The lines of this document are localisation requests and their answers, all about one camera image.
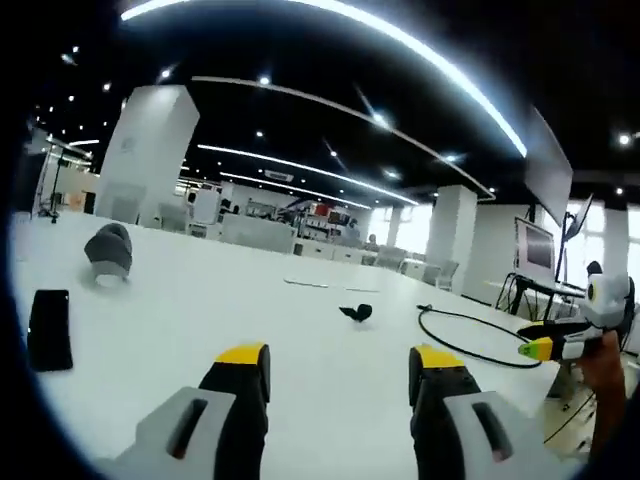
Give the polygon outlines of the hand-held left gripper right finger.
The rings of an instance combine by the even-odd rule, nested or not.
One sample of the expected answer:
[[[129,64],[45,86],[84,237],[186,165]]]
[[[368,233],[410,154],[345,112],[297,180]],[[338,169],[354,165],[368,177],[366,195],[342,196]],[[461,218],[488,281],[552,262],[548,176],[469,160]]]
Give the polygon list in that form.
[[[429,345],[409,352],[410,432],[420,479],[550,479],[555,455],[532,419],[483,392],[463,361]]]

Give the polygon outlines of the person's right hand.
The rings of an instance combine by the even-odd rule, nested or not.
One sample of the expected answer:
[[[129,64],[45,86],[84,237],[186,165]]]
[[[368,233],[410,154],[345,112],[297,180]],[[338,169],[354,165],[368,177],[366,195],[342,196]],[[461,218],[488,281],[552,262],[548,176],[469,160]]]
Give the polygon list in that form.
[[[585,383],[599,400],[626,399],[624,371],[617,332],[606,332],[597,348],[578,362]]]

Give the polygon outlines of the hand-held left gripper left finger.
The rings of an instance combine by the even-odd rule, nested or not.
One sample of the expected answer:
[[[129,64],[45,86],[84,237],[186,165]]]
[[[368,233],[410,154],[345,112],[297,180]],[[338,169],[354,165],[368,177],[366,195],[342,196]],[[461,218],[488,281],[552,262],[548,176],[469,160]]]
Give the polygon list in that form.
[[[232,347],[198,387],[184,387],[136,426],[117,479],[258,479],[268,432],[270,349]]]

